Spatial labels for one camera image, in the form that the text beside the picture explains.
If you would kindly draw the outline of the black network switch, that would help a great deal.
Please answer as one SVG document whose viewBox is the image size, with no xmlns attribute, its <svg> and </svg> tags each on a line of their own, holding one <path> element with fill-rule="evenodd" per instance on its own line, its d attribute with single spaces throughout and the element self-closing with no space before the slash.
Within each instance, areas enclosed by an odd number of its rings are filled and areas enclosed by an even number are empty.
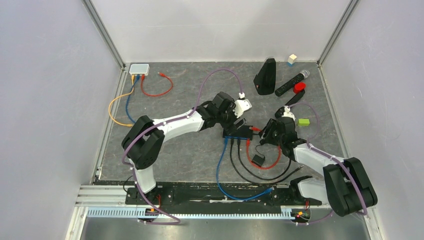
<svg viewBox="0 0 424 240">
<path fill-rule="evenodd" d="M 252 140 L 253 139 L 253 130 L 251 125 L 244 125 L 240 127 L 237 131 L 233 133 L 227 133 L 225 130 L 222 133 L 222 137 L 230 139 L 241 139 L 241 140 Z"/>
</svg>

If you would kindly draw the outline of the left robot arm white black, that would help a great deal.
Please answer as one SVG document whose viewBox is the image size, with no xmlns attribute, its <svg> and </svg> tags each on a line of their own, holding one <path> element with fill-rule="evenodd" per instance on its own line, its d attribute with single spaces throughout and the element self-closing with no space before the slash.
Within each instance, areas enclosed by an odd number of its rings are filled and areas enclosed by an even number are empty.
<svg viewBox="0 0 424 240">
<path fill-rule="evenodd" d="M 124 150 L 122 162 L 133 173 L 138 198 L 145 204 L 151 204 L 157 198 L 153 164 L 163 143 L 216 124 L 228 134 L 235 133 L 245 125 L 242 115 L 251 108 L 251 102 L 243 93 L 235 100 L 227 93 L 219 92 L 212 100 L 179 115 L 160 119 L 151 119 L 147 115 L 139 117 L 121 142 Z"/>
</svg>

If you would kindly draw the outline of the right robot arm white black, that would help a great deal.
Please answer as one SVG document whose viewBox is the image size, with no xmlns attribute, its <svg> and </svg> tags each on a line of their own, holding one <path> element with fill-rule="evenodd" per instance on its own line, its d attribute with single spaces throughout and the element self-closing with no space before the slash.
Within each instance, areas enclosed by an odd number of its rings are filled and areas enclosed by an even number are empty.
<svg viewBox="0 0 424 240">
<path fill-rule="evenodd" d="M 291 161 L 307 166 L 323 177 L 323 180 L 311 176 L 293 180 L 295 187 L 288 191 L 293 203 L 318 200 L 328 204 L 340 217 L 352 213 L 366 215 L 368 208 L 378 203 L 377 193 L 358 158 L 331 155 L 298 137 L 291 117 L 270 119 L 259 132 L 259 137 L 261 144 L 280 147 Z"/>
</svg>

